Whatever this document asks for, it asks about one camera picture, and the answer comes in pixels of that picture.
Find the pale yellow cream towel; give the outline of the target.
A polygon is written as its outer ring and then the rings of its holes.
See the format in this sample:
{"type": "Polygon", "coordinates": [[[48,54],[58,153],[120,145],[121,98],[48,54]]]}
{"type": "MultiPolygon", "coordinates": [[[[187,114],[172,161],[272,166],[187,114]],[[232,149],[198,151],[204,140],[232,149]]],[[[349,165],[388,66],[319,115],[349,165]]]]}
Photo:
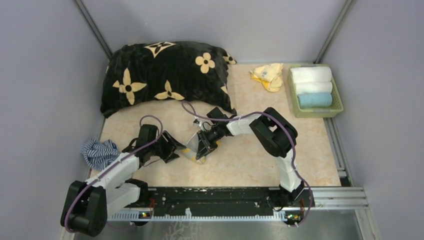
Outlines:
{"type": "Polygon", "coordinates": [[[283,63],[270,63],[250,71],[250,77],[262,84],[266,91],[277,93],[283,85],[283,63]]]}

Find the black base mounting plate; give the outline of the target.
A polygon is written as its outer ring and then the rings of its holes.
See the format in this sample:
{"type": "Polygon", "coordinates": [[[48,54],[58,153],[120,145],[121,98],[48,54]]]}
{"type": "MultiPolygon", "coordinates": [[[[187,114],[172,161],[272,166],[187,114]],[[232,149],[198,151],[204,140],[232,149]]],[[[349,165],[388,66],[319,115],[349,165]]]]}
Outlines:
{"type": "Polygon", "coordinates": [[[149,187],[129,204],[155,217],[262,217],[284,210],[305,213],[314,206],[308,188],[292,196],[280,187],[149,187]]]}

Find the white rolled towel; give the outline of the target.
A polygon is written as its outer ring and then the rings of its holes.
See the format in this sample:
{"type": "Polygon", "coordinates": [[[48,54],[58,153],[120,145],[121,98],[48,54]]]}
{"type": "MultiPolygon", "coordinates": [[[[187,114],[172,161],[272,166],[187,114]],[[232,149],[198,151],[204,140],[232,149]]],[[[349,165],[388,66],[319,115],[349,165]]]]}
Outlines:
{"type": "Polygon", "coordinates": [[[332,71],[328,66],[293,67],[290,73],[294,83],[321,83],[332,79],[332,71]]]}
{"type": "Polygon", "coordinates": [[[294,87],[297,95],[331,93],[333,90],[332,82],[301,82],[295,83],[294,87]]]}

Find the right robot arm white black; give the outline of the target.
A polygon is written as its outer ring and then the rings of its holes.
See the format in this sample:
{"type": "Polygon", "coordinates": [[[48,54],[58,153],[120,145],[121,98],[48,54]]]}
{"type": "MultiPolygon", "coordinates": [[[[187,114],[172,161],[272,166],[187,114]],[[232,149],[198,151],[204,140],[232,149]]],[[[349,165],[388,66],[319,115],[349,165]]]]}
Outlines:
{"type": "Polygon", "coordinates": [[[195,160],[202,160],[216,150],[218,141],[223,137],[255,135],[264,150],[276,159],[283,203],[295,206],[301,200],[305,181],[299,176],[294,159],[298,132],[274,108],[228,117],[215,107],[203,120],[212,124],[210,128],[202,127],[192,138],[195,142],[195,160]]]}

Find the middle white rolled towel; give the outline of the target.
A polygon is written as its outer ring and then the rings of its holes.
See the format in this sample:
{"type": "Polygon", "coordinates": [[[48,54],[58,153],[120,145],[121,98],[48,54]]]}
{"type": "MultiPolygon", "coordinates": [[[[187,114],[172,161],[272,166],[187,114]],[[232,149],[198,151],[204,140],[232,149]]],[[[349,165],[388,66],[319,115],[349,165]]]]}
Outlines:
{"type": "Polygon", "coordinates": [[[332,82],[301,82],[295,83],[294,87],[297,95],[331,93],[333,90],[332,82]]]}

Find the black pillow with tan flowers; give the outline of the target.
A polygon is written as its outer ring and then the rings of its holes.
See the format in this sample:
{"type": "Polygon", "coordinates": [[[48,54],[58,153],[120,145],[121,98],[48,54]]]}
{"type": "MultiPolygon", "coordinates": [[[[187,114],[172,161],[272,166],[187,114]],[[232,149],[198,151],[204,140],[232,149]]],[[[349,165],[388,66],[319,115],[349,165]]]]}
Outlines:
{"type": "Polygon", "coordinates": [[[109,118],[144,102],[201,101],[236,114],[228,70],[236,60],[222,47],[196,41],[124,45],[103,79],[100,112],[109,118]]]}

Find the light blue towel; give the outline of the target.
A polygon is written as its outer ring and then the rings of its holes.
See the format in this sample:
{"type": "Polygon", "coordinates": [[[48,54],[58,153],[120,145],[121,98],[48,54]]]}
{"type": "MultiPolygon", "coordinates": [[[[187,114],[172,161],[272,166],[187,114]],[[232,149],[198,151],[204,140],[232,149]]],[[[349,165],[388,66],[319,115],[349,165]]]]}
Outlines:
{"type": "Polygon", "coordinates": [[[332,95],[327,92],[300,94],[297,99],[301,109],[327,108],[333,103],[332,95]]]}

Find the top white rolled towel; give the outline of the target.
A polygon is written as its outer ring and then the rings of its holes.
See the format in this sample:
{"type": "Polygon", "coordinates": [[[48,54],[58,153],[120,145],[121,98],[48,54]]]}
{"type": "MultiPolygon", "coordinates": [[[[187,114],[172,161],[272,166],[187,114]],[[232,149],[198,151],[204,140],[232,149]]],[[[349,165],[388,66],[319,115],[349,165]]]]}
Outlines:
{"type": "Polygon", "coordinates": [[[332,71],[328,66],[293,67],[290,73],[294,83],[321,83],[332,79],[332,71]]]}

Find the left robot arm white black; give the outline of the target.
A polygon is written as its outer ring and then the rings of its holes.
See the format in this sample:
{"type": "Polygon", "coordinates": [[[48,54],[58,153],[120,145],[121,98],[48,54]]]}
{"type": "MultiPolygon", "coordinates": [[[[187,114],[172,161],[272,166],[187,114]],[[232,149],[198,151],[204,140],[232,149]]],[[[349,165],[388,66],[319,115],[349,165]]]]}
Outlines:
{"type": "Polygon", "coordinates": [[[149,203],[148,184],[132,178],[151,157],[165,163],[179,157],[176,151],[186,146],[166,130],[152,124],[143,124],[134,138],[116,160],[97,175],[74,181],[68,188],[60,224],[69,232],[96,237],[108,219],[129,205],[144,207],[149,203]]]}

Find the blue white striped towel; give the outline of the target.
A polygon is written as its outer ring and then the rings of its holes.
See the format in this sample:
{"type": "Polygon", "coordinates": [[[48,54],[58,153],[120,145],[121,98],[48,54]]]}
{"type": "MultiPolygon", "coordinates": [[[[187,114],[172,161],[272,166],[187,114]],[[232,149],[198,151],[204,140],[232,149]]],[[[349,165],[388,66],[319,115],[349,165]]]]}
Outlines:
{"type": "Polygon", "coordinates": [[[110,139],[100,142],[90,138],[80,148],[87,165],[96,171],[103,171],[121,154],[118,146],[110,139]]]}

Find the aluminium frame rail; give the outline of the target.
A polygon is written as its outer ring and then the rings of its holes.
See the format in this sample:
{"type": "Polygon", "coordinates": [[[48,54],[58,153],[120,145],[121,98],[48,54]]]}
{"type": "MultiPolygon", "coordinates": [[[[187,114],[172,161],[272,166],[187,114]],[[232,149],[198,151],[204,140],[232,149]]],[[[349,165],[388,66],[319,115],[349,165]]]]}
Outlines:
{"type": "Polygon", "coordinates": [[[312,187],[315,209],[319,210],[365,210],[369,203],[362,187],[312,187]]]}

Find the yellow grey towel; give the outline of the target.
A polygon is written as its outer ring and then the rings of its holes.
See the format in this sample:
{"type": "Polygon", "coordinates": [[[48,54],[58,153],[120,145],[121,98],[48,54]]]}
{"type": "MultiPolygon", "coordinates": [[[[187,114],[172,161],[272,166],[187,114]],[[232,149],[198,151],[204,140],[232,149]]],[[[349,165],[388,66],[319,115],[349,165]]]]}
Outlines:
{"type": "Polygon", "coordinates": [[[205,130],[196,132],[181,150],[181,155],[199,165],[206,163],[209,155],[218,148],[216,136],[205,130]]]}

